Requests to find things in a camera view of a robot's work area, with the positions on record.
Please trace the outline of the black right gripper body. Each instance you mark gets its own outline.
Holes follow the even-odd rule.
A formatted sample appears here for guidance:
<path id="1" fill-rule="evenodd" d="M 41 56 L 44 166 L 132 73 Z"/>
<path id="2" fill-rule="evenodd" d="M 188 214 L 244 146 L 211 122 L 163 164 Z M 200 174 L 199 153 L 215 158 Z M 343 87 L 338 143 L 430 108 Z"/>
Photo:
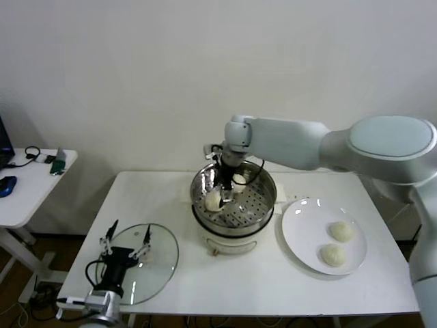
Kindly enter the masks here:
<path id="1" fill-rule="evenodd" d="M 214 164 L 216 175 L 214 177 L 214 186 L 221 186 L 222 188 L 232 188 L 232 179 L 238 167 L 229 166 L 221 161 L 216 161 Z"/>

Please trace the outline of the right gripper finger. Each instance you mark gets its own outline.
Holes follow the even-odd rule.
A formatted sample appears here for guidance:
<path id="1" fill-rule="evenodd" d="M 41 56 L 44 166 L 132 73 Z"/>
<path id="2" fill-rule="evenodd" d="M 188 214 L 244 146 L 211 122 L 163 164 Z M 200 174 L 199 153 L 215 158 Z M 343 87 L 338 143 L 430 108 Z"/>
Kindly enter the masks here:
<path id="1" fill-rule="evenodd" d="M 235 198 L 235 190 L 233 186 L 227 188 L 222 185 L 220 187 L 220 208 L 224 208 L 226 205 L 233 203 Z"/>

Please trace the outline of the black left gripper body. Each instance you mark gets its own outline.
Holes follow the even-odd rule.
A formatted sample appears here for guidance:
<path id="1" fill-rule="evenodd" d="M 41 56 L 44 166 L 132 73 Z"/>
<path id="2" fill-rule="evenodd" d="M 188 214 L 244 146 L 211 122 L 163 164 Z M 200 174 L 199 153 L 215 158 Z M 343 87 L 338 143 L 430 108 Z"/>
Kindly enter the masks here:
<path id="1" fill-rule="evenodd" d="M 122 284 L 128 269 L 135 267 L 139 260 L 130 256 L 131 248 L 112 247 L 112 254 L 106 255 L 104 264 L 106 269 L 101 280 L 101 289 L 109 291 L 123 291 Z"/>

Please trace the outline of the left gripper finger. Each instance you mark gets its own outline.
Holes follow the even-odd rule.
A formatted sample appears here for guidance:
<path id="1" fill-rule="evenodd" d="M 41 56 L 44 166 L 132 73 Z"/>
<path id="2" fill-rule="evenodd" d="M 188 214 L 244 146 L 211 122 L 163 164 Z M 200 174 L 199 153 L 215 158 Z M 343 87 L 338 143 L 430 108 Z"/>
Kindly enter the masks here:
<path id="1" fill-rule="evenodd" d="M 113 225 L 107 230 L 106 234 L 100 238 L 100 247 L 102 256 L 110 256 L 113 251 L 111 249 L 111 241 L 118 225 L 118 220 L 115 220 Z"/>
<path id="2" fill-rule="evenodd" d="M 151 239 L 150 229 L 151 229 L 151 225 L 149 224 L 147 226 L 147 230 L 146 230 L 145 236 L 143 238 L 142 246 L 139 249 L 134 250 L 131 253 L 129 253 L 129 255 L 128 255 L 129 258 L 139 259 L 139 258 L 144 257 L 148 253 L 148 251 L 150 250 L 150 239 Z"/>

